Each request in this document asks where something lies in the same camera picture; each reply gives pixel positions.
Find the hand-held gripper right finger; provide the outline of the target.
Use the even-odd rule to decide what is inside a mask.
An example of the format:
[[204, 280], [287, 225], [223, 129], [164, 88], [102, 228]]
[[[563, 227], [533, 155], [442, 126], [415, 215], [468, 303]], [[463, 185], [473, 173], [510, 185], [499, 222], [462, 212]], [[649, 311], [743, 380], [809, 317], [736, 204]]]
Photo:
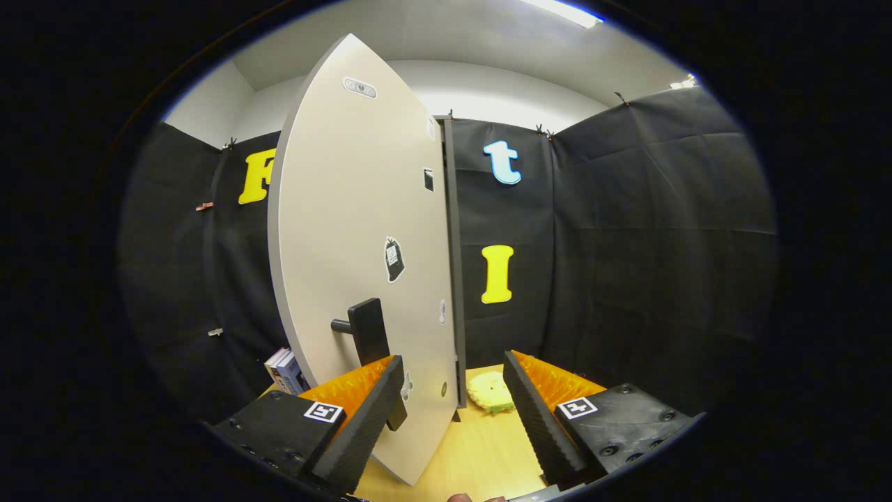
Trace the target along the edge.
[[605, 388], [515, 350], [502, 374], [544, 480], [561, 492], [647, 463], [703, 420], [637, 385]]

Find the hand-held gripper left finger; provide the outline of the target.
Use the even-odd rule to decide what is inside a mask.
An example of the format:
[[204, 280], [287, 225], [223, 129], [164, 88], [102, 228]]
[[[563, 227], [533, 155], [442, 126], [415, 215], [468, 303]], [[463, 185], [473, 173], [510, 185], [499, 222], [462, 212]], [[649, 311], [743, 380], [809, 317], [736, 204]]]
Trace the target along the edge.
[[352, 494], [392, 414], [403, 420], [403, 359], [386, 356], [293, 396], [271, 390], [210, 432], [266, 471]]

